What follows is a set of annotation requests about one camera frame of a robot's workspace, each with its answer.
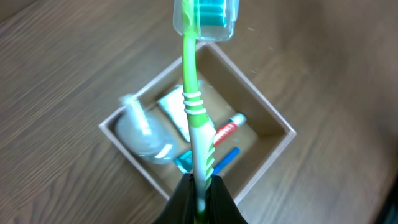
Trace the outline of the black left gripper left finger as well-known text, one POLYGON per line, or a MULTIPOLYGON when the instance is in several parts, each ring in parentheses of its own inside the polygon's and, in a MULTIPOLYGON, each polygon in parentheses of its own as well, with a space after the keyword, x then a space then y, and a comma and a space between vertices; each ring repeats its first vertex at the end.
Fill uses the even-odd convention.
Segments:
POLYGON ((194 224, 195 182, 193 174, 182 175, 172 196, 153 224, 194 224))

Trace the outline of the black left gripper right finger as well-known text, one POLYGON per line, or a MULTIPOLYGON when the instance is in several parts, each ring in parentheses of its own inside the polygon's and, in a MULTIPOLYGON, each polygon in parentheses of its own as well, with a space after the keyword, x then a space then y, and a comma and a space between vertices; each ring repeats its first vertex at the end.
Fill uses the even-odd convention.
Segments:
POLYGON ((208 218, 209 224, 248 224, 218 175, 212 176, 208 218))

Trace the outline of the blue razor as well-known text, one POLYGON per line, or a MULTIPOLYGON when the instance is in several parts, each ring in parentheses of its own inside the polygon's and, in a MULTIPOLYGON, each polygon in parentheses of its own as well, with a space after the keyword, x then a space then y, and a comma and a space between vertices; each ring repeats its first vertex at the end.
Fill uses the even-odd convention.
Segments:
POLYGON ((239 154, 238 147, 232 148, 224 157, 221 158, 219 163, 214 166, 213 175, 218 175, 221 171, 239 154))

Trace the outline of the red green toothpaste tube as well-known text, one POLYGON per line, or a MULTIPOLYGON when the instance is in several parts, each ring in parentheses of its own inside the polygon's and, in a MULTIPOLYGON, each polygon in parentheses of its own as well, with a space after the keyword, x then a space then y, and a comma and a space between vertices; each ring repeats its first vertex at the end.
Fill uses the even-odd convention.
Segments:
MULTIPOLYGON (((236 113, 228 122, 220 127, 215 134, 214 147, 231 137, 242 125, 246 123, 245 115, 236 113)), ((174 164, 181 173, 189 173, 193 169, 192 151, 187 150, 174 159, 174 164)))

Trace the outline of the clear bottle dark liquid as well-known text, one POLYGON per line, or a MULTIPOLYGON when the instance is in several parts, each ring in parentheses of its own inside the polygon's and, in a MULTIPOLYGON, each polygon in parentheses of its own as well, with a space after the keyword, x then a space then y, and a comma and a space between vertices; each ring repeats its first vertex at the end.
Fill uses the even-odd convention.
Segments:
POLYGON ((177 153, 175 138, 154 116, 146 112, 136 95, 124 95, 124 113, 115 124, 115 133, 134 155, 154 164, 168 164, 177 153))

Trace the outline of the green white soap bar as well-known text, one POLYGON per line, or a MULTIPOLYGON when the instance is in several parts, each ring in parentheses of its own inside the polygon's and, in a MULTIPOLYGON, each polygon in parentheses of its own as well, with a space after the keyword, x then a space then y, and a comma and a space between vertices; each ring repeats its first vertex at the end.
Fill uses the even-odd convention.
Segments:
POLYGON ((161 110, 168 116, 172 124, 186 142, 190 142, 188 119, 184 111, 183 85, 176 84, 166 95, 157 102, 161 110))

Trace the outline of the green white toothbrush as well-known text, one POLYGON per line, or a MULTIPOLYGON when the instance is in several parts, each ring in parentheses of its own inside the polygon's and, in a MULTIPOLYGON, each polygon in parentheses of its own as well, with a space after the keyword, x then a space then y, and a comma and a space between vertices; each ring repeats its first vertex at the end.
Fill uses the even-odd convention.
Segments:
POLYGON ((195 221, 208 223, 208 189, 212 182, 216 129, 210 121, 198 86, 197 41, 228 41, 234 34, 239 0, 175 0, 174 29, 182 36, 184 112, 193 161, 195 221))

